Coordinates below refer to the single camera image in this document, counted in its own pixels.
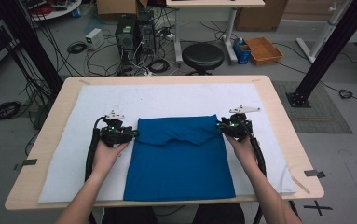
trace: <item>blue towel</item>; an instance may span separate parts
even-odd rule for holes
[[[125,201],[235,197],[223,136],[208,117],[139,119]]]

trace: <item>extension cord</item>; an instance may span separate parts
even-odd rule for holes
[[[169,35],[166,36],[166,39],[168,41],[174,41],[174,38],[175,38],[175,35],[173,35],[173,34],[169,34]]]

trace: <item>black metal pole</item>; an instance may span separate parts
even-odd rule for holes
[[[287,93],[291,106],[304,106],[307,104],[311,92],[356,30],[357,0],[354,0],[295,92]]]
[[[62,88],[62,79],[50,61],[23,14],[20,0],[0,0],[0,14],[9,31],[17,38],[27,54],[32,59],[43,79],[51,91],[51,98],[56,98]]]

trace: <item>black stool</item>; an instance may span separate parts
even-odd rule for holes
[[[189,67],[196,71],[188,73],[193,75],[210,75],[207,70],[213,70],[219,67],[224,59],[224,52],[218,47],[211,44],[193,44],[184,49],[182,52],[182,59]]]

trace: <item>computer tower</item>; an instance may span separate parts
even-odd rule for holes
[[[138,26],[143,42],[142,53],[154,54],[156,52],[154,11],[142,11],[138,17]]]
[[[123,65],[137,64],[141,55],[141,46],[139,46],[141,39],[135,14],[122,14],[119,17],[115,37],[121,63]]]

